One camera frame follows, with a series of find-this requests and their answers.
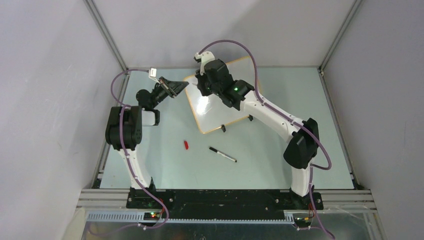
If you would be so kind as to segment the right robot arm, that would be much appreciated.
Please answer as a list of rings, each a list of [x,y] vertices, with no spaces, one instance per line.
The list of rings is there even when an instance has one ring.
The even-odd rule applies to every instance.
[[[222,60],[200,60],[199,63],[195,77],[202,96],[217,96],[228,108],[260,120],[287,142],[283,159],[291,167],[290,201],[295,208],[304,209],[311,202],[310,167],[319,147],[318,123],[312,118],[302,120],[291,116],[262,97],[250,83],[233,79]]]

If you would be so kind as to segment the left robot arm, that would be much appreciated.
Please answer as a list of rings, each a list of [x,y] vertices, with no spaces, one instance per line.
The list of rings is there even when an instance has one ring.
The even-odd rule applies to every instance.
[[[143,127],[156,127],[161,121],[157,106],[166,98],[177,97],[187,86],[186,81],[172,81],[160,77],[151,91],[139,90],[135,98],[137,105],[112,107],[109,113],[105,140],[126,163],[131,187],[143,190],[138,201],[145,208],[153,208],[158,202],[158,194],[152,191],[153,178],[141,160],[139,145],[143,138]]]

